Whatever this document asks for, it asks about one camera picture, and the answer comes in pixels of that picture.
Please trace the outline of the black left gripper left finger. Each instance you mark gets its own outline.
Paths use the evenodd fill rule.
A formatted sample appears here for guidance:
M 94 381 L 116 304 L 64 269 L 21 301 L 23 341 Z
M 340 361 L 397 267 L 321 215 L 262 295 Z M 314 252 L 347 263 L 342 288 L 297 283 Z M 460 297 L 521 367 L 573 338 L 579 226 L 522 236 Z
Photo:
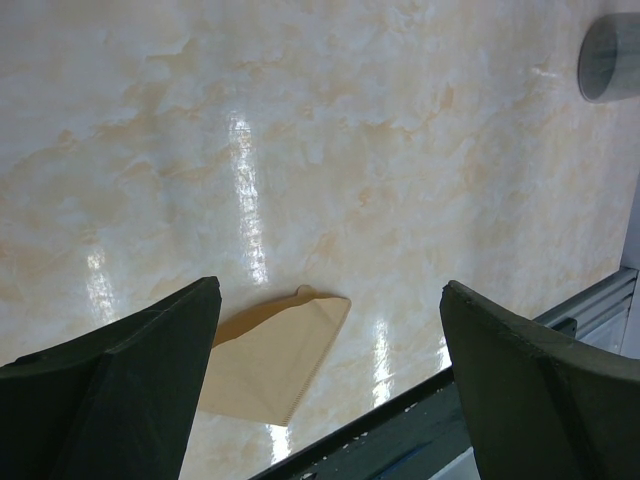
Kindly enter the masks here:
M 1 369 L 5 479 L 179 476 L 221 310 L 201 278 Z

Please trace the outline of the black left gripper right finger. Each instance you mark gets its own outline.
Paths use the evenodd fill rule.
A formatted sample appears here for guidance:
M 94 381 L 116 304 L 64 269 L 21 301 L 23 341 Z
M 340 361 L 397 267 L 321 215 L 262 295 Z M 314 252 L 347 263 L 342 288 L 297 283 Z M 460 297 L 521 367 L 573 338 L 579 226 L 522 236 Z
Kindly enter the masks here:
M 639 362 L 457 282 L 440 316 L 483 479 L 636 479 Z

